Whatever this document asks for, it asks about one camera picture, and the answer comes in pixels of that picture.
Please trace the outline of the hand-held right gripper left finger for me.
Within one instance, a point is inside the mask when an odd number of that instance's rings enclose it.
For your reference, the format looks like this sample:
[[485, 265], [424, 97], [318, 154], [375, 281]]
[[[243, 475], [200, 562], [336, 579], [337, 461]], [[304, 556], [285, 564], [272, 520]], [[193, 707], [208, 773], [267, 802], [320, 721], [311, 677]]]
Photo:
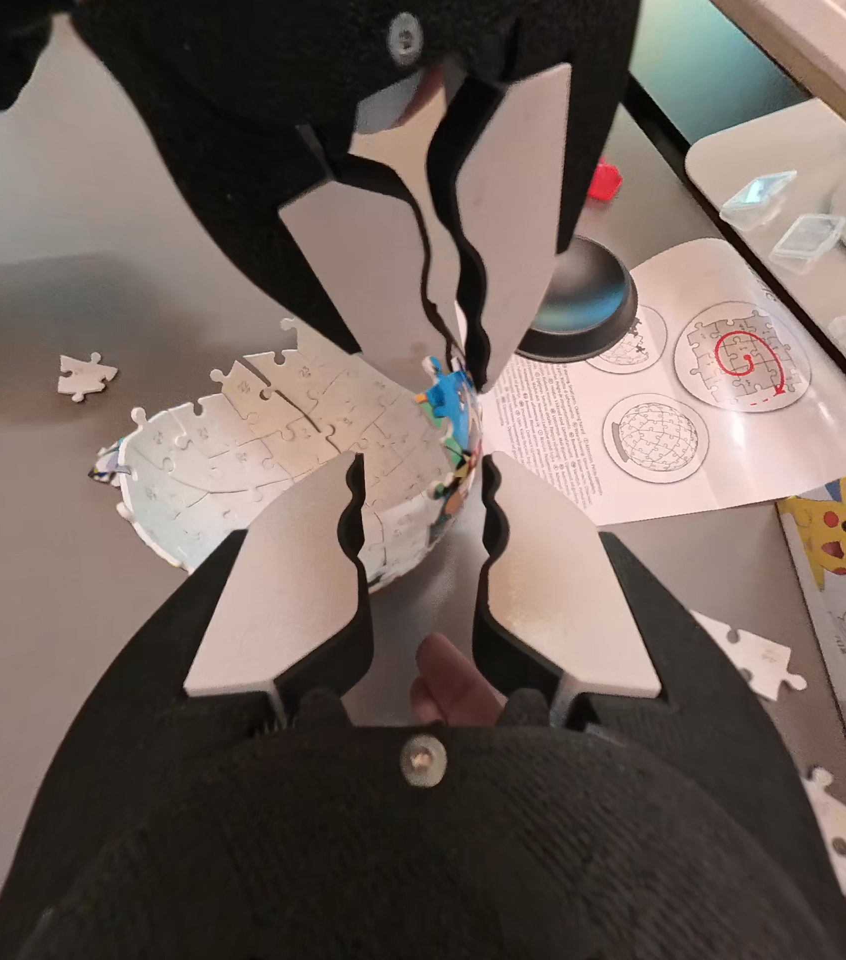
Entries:
[[341, 453], [249, 524], [189, 667], [190, 697], [342, 695], [366, 675], [365, 496], [363, 456]]

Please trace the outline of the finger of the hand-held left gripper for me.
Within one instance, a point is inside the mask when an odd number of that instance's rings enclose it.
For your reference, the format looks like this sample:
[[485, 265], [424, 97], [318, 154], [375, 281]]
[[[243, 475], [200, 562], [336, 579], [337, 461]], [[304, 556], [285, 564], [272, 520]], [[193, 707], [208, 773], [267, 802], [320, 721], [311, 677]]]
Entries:
[[346, 153], [280, 207], [282, 225], [341, 318], [346, 352], [388, 378], [450, 369], [457, 338], [430, 299], [432, 249], [412, 192], [392, 167]]
[[465, 76], [429, 143], [437, 218], [459, 258], [456, 301], [477, 390], [500, 377], [557, 260], [572, 66], [512, 83]]

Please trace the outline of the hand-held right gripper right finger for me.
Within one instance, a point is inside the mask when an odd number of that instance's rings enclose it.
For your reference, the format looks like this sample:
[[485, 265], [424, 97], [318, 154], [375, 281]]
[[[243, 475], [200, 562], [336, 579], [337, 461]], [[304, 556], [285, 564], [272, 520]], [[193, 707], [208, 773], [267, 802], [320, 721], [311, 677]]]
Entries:
[[597, 526], [503, 452], [482, 461], [473, 658], [506, 696], [656, 698], [662, 684]]

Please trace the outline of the partly built puzzle ball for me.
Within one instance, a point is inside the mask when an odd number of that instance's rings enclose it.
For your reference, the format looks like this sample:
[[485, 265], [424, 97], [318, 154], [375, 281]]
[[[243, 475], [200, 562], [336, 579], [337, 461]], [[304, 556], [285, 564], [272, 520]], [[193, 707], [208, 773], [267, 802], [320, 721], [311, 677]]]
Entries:
[[465, 505], [483, 454], [480, 402], [463, 361], [430, 364], [408, 390], [297, 318], [296, 345], [245, 355], [215, 393], [152, 415], [122, 438], [119, 515], [155, 554], [192, 573], [232, 532], [347, 452], [363, 459], [359, 558], [369, 592], [415, 570]]

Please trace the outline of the black round ball stand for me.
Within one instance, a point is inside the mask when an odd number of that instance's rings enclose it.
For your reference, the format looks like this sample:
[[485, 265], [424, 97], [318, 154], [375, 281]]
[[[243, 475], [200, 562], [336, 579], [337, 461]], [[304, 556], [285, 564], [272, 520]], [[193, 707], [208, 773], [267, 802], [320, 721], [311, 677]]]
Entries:
[[515, 353], [541, 363], [587, 361], [632, 331], [637, 308], [627, 267], [606, 246], [574, 235], [556, 257], [544, 299]]

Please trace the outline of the white loose puzzle piece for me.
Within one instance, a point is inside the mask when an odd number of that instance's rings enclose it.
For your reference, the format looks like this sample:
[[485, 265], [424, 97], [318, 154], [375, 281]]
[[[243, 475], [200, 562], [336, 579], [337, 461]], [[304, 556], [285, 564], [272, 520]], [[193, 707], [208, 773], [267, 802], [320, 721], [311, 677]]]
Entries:
[[791, 648], [699, 611], [690, 613], [759, 698], [777, 702], [784, 687], [796, 692], [807, 689], [806, 678], [790, 669]]
[[813, 766], [802, 780], [839, 888], [846, 896], [846, 804], [830, 793], [834, 776]]
[[93, 352], [88, 360], [61, 354], [56, 392], [74, 403], [81, 403], [88, 396], [105, 391], [118, 374], [117, 366], [104, 364], [99, 352]]

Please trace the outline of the person's right hand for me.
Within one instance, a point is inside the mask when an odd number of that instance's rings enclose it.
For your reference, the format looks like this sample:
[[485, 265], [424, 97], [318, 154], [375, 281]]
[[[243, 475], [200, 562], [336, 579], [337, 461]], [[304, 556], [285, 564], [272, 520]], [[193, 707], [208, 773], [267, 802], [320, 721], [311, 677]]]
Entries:
[[427, 635], [415, 661], [409, 703], [420, 725], [492, 727], [500, 719], [505, 698], [446, 636]]

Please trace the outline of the small red plastic block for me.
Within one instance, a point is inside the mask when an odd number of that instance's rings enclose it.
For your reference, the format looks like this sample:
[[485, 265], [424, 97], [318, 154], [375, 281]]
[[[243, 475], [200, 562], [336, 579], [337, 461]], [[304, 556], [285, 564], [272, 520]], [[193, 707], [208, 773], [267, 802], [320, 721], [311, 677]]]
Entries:
[[601, 157], [590, 180], [587, 199], [607, 205], [616, 199], [623, 182], [619, 168]]

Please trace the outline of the white folded instruction leaflet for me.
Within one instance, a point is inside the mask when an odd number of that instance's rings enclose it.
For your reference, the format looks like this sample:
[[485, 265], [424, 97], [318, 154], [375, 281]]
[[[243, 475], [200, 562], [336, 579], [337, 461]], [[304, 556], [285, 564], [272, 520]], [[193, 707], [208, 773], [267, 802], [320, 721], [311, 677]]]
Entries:
[[484, 447], [598, 526], [800, 495], [846, 475], [846, 377], [726, 241], [632, 273], [635, 328], [587, 361], [513, 357]]

